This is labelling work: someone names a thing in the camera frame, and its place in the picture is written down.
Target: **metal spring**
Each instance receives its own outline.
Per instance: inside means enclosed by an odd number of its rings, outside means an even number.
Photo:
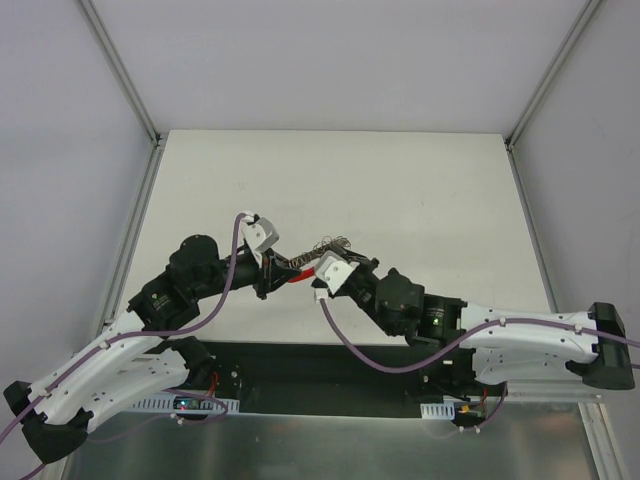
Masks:
[[[324,237],[321,242],[316,243],[309,252],[302,253],[297,257],[290,258],[287,261],[289,268],[302,268],[314,260],[322,257],[332,246],[337,245],[342,248],[350,248],[351,242],[345,237]]]

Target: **ventilation grille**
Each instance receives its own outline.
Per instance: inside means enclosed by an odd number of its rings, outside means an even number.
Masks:
[[[456,417],[453,402],[421,403],[420,413],[424,420],[453,420]]]
[[[209,414],[209,413],[222,413],[222,407],[216,403],[209,401],[201,401],[200,408],[197,410],[181,410],[176,409],[173,406],[173,401],[177,397],[172,393],[156,393],[150,397],[140,400],[134,404],[131,408],[125,410],[125,412],[144,412],[144,413],[180,413],[180,414]],[[240,413],[240,402],[238,400],[229,400],[226,398],[218,398],[217,400],[224,403],[229,409],[229,414]]]

